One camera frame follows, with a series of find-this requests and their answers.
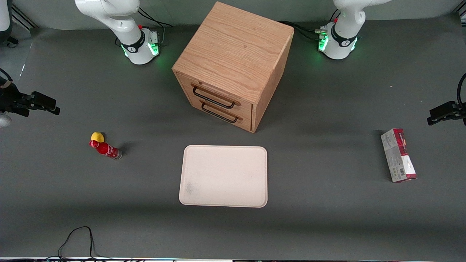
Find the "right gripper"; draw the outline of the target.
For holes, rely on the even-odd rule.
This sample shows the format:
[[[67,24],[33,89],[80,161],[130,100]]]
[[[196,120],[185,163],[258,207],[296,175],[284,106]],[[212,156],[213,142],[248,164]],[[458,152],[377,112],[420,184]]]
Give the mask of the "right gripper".
[[[0,112],[28,117],[29,110],[47,111],[54,115],[60,114],[60,108],[56,106],[55,99],[37,91],[33,91],[30,95],[23,94],[14,83],[1,82]]]

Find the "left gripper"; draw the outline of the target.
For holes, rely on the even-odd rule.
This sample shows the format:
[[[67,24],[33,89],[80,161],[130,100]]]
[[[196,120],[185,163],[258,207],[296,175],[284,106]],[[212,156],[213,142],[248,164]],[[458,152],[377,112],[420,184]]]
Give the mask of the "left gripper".
[[[448,101],[440,106],[429,110],[430,117],[427,119],[429,126],[446,120],[462,119],[466,126],[466,106],[465,103],[459,102],[457,105],[454,101]]]

